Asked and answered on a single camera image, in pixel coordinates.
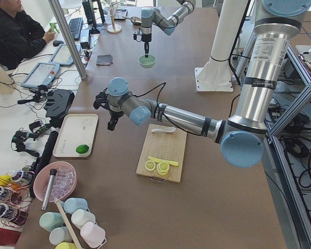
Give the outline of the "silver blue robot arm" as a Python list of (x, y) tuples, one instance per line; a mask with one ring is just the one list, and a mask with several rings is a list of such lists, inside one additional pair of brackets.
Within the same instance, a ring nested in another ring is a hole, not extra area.
[(300, 32), (311, 1), (262, 1), (258, 6), (254, 33), (257, 36), (235, 114), (228, 120), (214, 120), (156, 100), (140, 100), (128, 82), (113, 78), (108, 86), (106, 108), (113, 130), (118, 119), (127, 115), (137, 125), (148, 118), (167, 122), (220, 144), (224, 159), (239, 168), (257, 164), (263, 156), (262, 141), (268, 105), (289, 41)]
[(170, 36), (176, 26), (181, 23), (189, 14), (195, 10), (195, 1), (177, 1), (181, 6), (168, 18), (164, 17), (156, 7), (146, 7), (141, 10), (141, 26), (139, 33), (141, 41), (144, 43), (145, 57), (149, 57), (149, 43), (152, 40), (152, 26), (159, 27), (166, 35)]

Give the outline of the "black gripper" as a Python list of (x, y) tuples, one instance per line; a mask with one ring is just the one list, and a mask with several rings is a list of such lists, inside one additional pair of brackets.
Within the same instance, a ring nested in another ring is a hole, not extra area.
[(144, 42), (145, 58), (149, 57), (149, 42), (152, 41), (152, 34), (142, 33), (141, 41)]
[(109, 114), (110, 114), (110, 121), (107, 124), (107, 129), (114, 130), (116, 124), (118, 123), (119, 118), (121, 118), (124, 115), (124, 112), (122, 111), (117, 112), (110, 109)]

